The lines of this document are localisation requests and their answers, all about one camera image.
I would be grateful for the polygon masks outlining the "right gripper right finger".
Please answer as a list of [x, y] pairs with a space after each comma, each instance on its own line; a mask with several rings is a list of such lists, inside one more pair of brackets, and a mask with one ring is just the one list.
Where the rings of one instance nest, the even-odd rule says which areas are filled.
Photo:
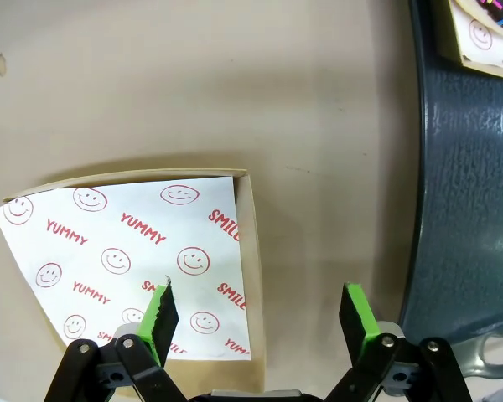
[[346, 283], [340, 325], [352, 367], [327, 401], [375, 401], [380, 392], [409, 401], [471, 401], [449, 343], [426, 338], [418, 344], [379, 328], [359, 284]]

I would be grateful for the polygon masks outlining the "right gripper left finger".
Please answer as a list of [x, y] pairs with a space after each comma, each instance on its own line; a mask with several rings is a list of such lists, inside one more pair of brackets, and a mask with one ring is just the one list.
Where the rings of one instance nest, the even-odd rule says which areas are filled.
[[171, 281], [158, 286], [143, 319], [120, 327], [104, 346], [79, 338], [65, 350], [46, 401], [109, 401], [116, 389], [134, 388], [141, 401], [185, 401], [164, 365], [179, 314]]

